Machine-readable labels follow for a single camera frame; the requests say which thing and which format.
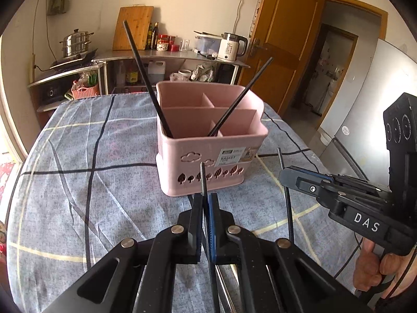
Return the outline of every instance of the metal screw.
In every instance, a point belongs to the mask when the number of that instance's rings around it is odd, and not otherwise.
[[[236,226],[236,225],[231,225],[231,226],[229,226],[229,227],[228,227],[227,231],[228,231],[230,234],[239,234],[239,233],[240,233],[240,231],[241,231],[241,229],[240,229],[240,227],[239,227],[239,226]]]
[[[174,234],[180,234],[182,232],[184,232],[184,227],[182,227],[181,225],[175,225],[171,227],[171,232]]]
[[[279,248],[289,248],[291,246],[291,241],[285,238],[279,238],[277,240],[277,245]]]
[[[122,243],[121,243],[121,245],[122,245],[123,248],[130,248],[134,244],[135,244],[135,240],[133,240],[132,238],[124,238],[122,240]]]

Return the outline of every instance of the door panel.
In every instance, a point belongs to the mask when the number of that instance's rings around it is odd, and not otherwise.
[[[274,57],[252,90],[283,115],[309,60],[320,26],[324,0],[263,0],[258,14],[252,51],[239,84],[246,85],[268,58]]]

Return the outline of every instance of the round sticker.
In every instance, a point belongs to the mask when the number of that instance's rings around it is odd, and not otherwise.
[[[349,128],[347,128],[346,126],[343,126],[341,128],[341,131],[343,132],[344,135],[349,135]]]

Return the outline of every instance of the door handle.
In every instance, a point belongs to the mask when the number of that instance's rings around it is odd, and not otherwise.
[[[260,46],[260,42],[261,41],[259,39],[254,39],[254,42],[252,43],[251,53],[249,54],[249,56],[254,56],[256,54],[257,49],[268,50],[267,48]]]

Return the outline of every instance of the stainless steel pot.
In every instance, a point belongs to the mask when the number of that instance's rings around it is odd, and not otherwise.
[[[78,29],[74,30],[74,33],[64,37],[62,43],[62,51],[64,57],[70,57],[76,54],[84,53],[88,51],[88,44],[91,43],[90,35],[94,33],[79,32]]]

